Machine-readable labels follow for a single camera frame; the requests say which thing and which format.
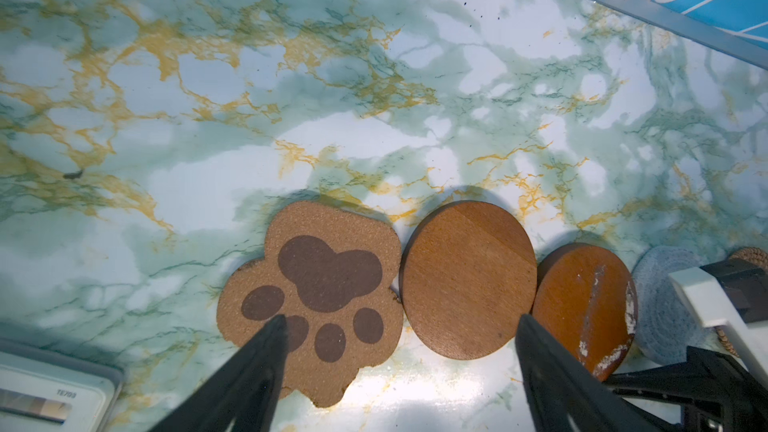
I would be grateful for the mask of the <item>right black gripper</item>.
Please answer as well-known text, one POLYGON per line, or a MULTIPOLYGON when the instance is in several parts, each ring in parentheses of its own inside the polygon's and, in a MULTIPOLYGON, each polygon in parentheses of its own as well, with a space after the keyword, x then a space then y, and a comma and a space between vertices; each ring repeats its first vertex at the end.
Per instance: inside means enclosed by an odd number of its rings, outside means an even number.
POLYGON ((680 407, 679 424, 632 404, 658 431, 765 431, 767 389, 733 357, 687 348, 681 363, 613 374, 604 385, 618 396, 680 407))

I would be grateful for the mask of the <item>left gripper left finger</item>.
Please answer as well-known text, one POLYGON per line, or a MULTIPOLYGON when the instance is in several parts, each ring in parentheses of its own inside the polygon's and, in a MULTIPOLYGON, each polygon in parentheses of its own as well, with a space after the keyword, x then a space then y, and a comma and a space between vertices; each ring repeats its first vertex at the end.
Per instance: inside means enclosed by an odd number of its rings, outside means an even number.
POLYGON ((155 431, 268 431, 288 355, 287 319, 270 319, 155 431))

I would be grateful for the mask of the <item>woven rattan coaster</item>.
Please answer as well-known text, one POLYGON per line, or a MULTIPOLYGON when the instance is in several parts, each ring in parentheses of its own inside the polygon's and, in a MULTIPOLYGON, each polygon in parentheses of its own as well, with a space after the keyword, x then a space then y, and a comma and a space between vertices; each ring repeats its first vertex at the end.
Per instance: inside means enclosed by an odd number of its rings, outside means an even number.
MULTIPOLYGON (((767 252, 756 247, 746 247, 733 252, 730 259, 740 259, 749 262, 752 265, 762 268, 767 271, 768 255, 767 252)), ((739 354, 735 347, 729 341, 724 329, 722 327, 716 327, 716 333, 721 346, 731 355, 738 358, 739 354)))

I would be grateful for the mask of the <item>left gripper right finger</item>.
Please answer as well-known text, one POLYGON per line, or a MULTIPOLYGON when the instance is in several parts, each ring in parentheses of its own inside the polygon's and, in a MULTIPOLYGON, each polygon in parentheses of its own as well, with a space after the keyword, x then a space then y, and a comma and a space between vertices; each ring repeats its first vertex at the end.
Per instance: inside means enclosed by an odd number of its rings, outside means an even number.
POLYGON ((531 315, 515 349, 537 431, 657 431, 656 423, 595 379, 531 315))

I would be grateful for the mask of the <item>scratched round wooden coaster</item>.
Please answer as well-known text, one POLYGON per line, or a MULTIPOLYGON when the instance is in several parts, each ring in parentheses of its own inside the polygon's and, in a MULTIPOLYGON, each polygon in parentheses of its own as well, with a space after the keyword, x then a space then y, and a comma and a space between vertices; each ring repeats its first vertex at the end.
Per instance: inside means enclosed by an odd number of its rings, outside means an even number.
POLYGON ((572 243, 538 267, 533 317, 588 372, 606 380, 635 338, 638 298, 633 278, 613 252, 572 243))

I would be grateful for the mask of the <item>paw shaped wooden coaster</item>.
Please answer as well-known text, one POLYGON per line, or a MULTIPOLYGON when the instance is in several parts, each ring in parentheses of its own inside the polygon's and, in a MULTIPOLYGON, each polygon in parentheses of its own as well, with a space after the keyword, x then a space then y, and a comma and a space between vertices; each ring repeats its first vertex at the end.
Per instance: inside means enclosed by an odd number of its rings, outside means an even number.
POLYGON ((284 207, 266 233, 264 256, 241 265, 219 297, 224 339, 244 346, 284 315, 288 355, 280 394, 315 406, 338 403, 365 367, 393 354, 403 308, 391 285, 401 242, 387 223, 316 202, 284 207))

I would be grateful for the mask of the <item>grey blue crochet coaster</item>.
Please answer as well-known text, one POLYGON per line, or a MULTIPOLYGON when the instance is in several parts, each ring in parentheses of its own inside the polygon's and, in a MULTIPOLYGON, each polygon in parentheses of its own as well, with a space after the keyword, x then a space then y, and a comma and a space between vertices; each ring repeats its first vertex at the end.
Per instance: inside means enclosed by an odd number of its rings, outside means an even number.
POLYGON ((669 280, 670 273, 700 264, 700 258, 690 250, 657 246, 646 252, 632 271, 638 298, 634 342, 657 364, 684 362, 689 346, 708 348, 716 343, 715 332, 699 326, 669 280))

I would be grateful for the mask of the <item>dark round wooden coaster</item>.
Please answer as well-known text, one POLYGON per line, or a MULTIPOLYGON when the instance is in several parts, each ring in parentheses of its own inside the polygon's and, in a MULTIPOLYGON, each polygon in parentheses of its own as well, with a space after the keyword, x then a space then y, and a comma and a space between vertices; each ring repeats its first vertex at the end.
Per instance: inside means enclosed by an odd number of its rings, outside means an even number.
POLYGON ((535 253, 500 206, 458 201, 430 213, 406 246, 399 276, 411 328, 455 360, 488 356, 515 337, 537 288, 535 253))

